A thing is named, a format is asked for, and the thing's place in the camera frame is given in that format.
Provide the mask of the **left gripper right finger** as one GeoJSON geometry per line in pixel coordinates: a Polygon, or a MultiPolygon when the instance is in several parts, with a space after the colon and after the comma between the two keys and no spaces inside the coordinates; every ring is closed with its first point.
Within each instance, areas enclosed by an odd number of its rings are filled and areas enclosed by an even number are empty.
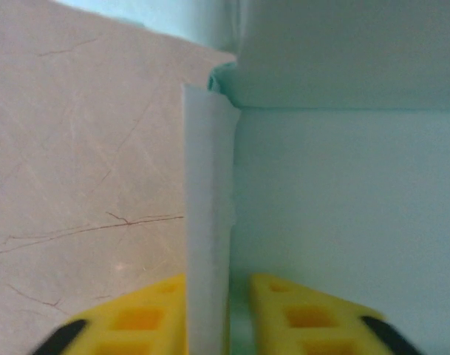
{"type": "Polygon", "coordinates": [[[257,355],[423,355],[378,311],[271,274],[250,306],[257,355]]]}

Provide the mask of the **light blue cloth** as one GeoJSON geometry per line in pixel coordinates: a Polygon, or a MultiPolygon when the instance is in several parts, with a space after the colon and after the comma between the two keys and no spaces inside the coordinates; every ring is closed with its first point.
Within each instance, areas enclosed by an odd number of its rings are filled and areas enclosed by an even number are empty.
{"type": "Polygon", "coordinates": [[[56,0],[230,53],[183,89],[189,355],[257,355],[250,276],[450,355],[450,0],[56,0]]]}

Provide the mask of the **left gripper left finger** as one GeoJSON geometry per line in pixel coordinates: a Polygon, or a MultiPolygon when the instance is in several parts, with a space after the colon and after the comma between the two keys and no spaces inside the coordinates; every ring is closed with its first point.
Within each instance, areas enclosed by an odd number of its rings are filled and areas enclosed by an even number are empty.
{"type": "Polygon", "coordinates": [[[76,314],[32,355],[188,355],[185,275],[76,314]]]}

